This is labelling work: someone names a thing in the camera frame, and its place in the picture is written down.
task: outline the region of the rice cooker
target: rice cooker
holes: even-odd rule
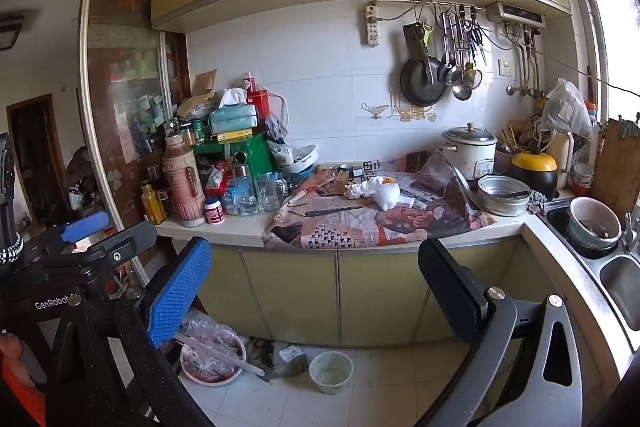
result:
[[[474,123],[452,127],[442,133],[442,154],[467,180],[494,172],[496,137]]]

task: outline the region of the power strip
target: power strip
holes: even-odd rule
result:
[[[378,34],[378,7],[370,4],[367,6],[367,44],[373,48],[380,44]]]

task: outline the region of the blue gripper pad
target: blue gripper pad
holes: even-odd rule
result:
[[[150,298],[153,298],[154,288],[157,289],[157,295],[149,307],[146,328],[156,347],[174,337],[207,276],[211,268],[209,241],[201,237],[191,238],[174,263],[166,268],[162,273],[159,271],[147,286]]]
[[[109,214],[104,210],[83,217],[73,223],[65,225],[65,231],[60,234],[60,238],[65,243],[77,243],[93,233],[100,232],[109,226]]]

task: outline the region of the window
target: window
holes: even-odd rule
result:
[[[591,28],[598,49],[592,72],[611,86],[640,92],[640,4],[638,0],[587,0]],[[598,83],[603,118],[635,120],[640,98]]]

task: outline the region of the door frame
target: door frame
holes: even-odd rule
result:
[[[56,127],[56,117],[53,111],[53,95],[51,93],[43,94],[41,96],[35,96],[33,98],[29,98],[27,100],[22,100],[21,102],[12,103],[11,105],[6,106],[6,119],[7,124],[9,126],[9,137],[11,141],[11,147],[14,152],[15,158],[15,170],[18,172],[18,179],[20,180],[20,185],[22,186],[22,193],[24,195],[24,199],[27,202],[27,208],[31,214],[31,219],[35,220],[35,216],[33,215],[33,208],[31,207],[31,200],[29,195],[27,194],[27,190],[24,186],[24,181],[22,179],[22,172],[20,171],[20,165],[18,164],[18,158],[15,153],[14,147],[14,126],[11,121],[11,113],[15,109],[20,109],[26,107],[28,105],[46,103],[46,118],[47,125],[45,126],[45,131],[47,134],[47,142],[49,144],[49,150],[51,151],[51,160],[53,163],[53,170],[55,172],[56,185],[58,186],[58,191],[60,192],[60,196],[62,200],[66,204],[66,196],[64,191],[63,179],[65,175],[65,164],[62,161],[62,152],[60,152],[60,141],[58,140],[58,129]]]

